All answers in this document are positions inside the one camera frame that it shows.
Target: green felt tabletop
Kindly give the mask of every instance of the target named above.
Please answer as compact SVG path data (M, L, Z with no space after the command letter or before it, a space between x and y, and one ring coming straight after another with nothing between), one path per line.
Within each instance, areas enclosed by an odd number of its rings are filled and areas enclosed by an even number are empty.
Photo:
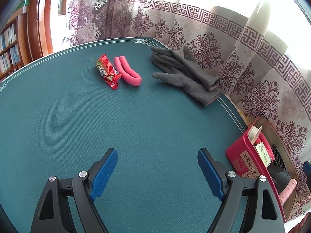
M207 107L180 88L153 79L148 37L76 46L37 60L0 84L0 203L20 233L29 233L51 175L74 177L110 147L119 161L95 205L110 233L204 233L220 201L197 164L197 152L232 169L225 150L246 129L222 95ZM142 77L112 90L95 62L124 55ZM84 232L73 199L73 219ZM245 200L237 215L238 232Z

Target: candy wrapper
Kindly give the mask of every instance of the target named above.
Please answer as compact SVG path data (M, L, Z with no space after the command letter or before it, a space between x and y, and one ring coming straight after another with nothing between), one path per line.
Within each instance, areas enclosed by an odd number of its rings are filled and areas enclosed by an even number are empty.
M112 89L118 88L118 80L122 77L122 74L119 74L118 71L114 68L114 66L110 63L107 55L102 55L99 60L96 62L96 67L103 77L104 81Z

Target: patterned curtain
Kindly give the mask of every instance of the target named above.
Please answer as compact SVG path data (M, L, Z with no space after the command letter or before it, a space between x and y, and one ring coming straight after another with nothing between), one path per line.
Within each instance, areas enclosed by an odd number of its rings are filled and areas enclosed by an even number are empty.
M250 122L266 117L285 144L298 176L292 220L311 210L302 170L311 160L311 79L309 70L295 65L287 44L268 30L270 13L269 2L259 2L245 17L179 0L73 0L70 44L146 36L180 55L188 46Z

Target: pink box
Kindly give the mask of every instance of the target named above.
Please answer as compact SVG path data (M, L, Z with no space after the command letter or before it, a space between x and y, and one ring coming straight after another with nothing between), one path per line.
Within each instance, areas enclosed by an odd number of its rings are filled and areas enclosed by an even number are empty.
M257 179L260 175L266 176L276 196L276 200L278 201L283 221L286 222L283 207L279 199L279 193L273 183L273 180L268 170L266 169L255 147L248 138L247 134L249 129L250 128L248 128L242 136L240 136L230 147L228 147L228 149L226 150L227 158L233 165L237 174L242 177ZM274 159L271 147L262 132L260 133L259 138L256 140L256 144L259 142L263 142L263 144L267 148L270 157Z

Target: metal screw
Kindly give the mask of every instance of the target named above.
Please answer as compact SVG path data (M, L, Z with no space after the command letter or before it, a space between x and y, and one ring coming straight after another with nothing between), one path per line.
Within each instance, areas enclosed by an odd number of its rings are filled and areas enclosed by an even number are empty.
M86 175L87 175L87 172L86 172L86 171L79 172L79 176L80 176L81 178L84 178Z
M55 176L49 177L49 182L53 182L53 181L55 181L55 180L56 180L56 177L55 177Z
M259 176L259 179L260 179L261 181L263 181L263 182L265 182L265 181L267 180L267 178L266 178L265 176L263 176L263 175L260 175L260 176Z
M236 173L234 171L229 171L228 176L233 178L236 176Z

